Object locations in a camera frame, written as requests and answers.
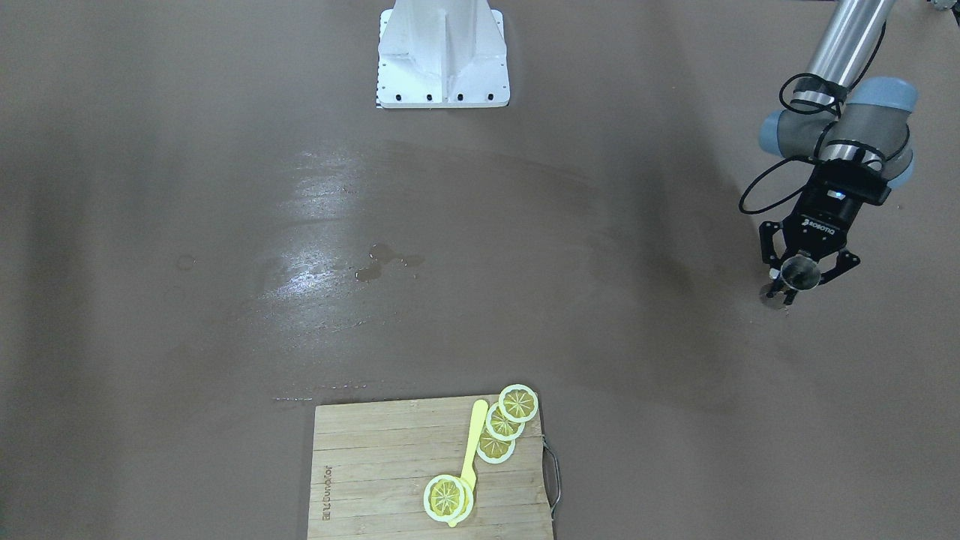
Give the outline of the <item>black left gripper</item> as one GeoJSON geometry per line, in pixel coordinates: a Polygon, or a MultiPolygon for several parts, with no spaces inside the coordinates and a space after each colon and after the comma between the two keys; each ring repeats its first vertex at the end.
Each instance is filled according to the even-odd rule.
{"type": "Polygon", "coordinates": [[[770,270],[771,281],[782,281],[783,260],[795,255],[822,260],[836,255],[832,268],[820,273],[818,286],[859,266],[861,259],[847,249],[848,236],[864,202],[833,190],[815,187],[810,179],[803,185],[789,215],[779,221],[765,220],[758,227],[761,260],[770,270]],[[783,233],[783,254],[775,237],[783,233]]]}

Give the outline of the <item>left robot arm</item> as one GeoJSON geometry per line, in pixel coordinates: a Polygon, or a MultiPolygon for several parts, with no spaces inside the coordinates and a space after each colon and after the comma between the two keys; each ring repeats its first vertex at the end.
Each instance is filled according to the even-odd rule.
{"type": "Polygon", "coordinates": [[[918,91],[895,76],[867,76],[886,33],[892,1],[840,1],[807,68],[779,89],[779,110],[759,130],[778,165],[811,167],[789,194],[792,211],[759,226],[770,298],[823,286],[854,269],[848,236],[863,206],[882,206],[915,167],[908,124],[918,91]]]}

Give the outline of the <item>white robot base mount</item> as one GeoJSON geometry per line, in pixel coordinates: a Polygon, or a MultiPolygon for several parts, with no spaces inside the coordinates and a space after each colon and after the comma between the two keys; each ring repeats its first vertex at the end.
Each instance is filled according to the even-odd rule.
{"type": "Polygon", "coordinates": [[[505,20],[487,1],[397,1],[378,25],[375,105],[481,109],[511,101],[505,20]]]}

